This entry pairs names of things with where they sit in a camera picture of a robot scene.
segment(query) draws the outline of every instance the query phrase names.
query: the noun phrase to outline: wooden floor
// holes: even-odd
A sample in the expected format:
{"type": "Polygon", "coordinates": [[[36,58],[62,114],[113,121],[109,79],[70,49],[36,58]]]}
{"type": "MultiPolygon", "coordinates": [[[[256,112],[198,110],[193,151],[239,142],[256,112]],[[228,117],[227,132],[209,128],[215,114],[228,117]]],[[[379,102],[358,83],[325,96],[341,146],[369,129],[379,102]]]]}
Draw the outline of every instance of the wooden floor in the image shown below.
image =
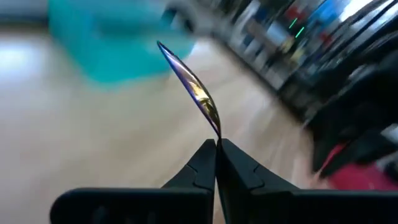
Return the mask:
{"type": "MultiPolygon", "coordinates": [[[[206,39],[185,61],[213,95],[224,136],[309,187],[308,134],[251,72],[206,39]]],[[[1,223],[48,223],[52,202],[76,187],[160,187],[215,137],[172,73],[103,86],[45,31],[0,30],[1,223]]]]}

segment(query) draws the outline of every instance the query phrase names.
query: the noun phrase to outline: blue plastic container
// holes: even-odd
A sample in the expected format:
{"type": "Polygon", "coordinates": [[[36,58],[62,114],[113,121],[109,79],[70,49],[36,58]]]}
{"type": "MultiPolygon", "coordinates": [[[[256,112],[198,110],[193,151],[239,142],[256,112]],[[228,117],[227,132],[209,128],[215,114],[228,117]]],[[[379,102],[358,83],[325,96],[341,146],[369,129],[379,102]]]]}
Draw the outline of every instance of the blue plastic container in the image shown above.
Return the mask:
{"type": "Polygon", "coordinates": [[[169,71],[157,40],[181,58],[191,52],[194,40],[162,13],[143,1],[50,0],[49,27],[90,78],[119,82],[169,71]]]}

